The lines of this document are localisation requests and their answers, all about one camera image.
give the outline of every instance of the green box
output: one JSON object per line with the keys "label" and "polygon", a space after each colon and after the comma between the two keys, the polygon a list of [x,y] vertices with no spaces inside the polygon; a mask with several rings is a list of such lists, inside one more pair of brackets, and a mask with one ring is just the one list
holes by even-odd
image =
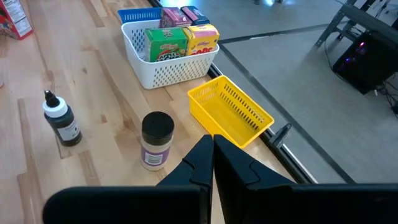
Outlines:
{"label": "green box", "polygon": [[159,62],[185,56],[188,38],[182,28],[145,30],[146,61]]}

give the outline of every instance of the jar label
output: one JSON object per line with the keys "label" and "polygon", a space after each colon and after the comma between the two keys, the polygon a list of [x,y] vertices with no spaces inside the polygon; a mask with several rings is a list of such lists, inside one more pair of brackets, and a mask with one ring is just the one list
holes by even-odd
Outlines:
{"label": "jar label", "polygon": [[167,157],[169,156],[170,147],[163,152],[154,153],[149,152],[144,147],[141,147],[141,159],[148,166],[160,166],[166,162]]}
{"label": "jar label", "polygon": [[69,141],[78,136],[80,128],[76,120],[73,120],[68,126],[64,128],[57,128],[57,131],[60,133],[62,140]]}

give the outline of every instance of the blue basket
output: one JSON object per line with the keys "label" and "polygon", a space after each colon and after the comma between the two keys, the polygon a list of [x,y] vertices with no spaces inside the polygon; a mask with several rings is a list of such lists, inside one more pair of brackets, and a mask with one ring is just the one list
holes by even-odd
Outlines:
{"label": "blue basket", "polygon": [[121,9],[118,11],[122,23],[148,21],[160,19],[162,17],[162,8],[143,8],[143,9]]}

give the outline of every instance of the black bottle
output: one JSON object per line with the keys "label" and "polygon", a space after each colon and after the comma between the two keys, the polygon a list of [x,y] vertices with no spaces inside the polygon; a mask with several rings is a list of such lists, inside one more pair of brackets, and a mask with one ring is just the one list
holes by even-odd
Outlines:
{"label": "black bottle", "polygon": [[81,140],[79,125],[65,100],[50,90],[44,91],[44,118],[49,122],[63,146],[74,146]]}

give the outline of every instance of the yellow plastic basket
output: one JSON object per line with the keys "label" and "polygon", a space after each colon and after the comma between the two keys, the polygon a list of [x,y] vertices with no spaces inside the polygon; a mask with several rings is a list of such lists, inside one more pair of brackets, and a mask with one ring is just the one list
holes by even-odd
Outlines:
{"label": "yellow plastic basket", "polygon": [[274,119],[222,75],[188,92],[191,114],[214,135],[221,134],[243,149]]}

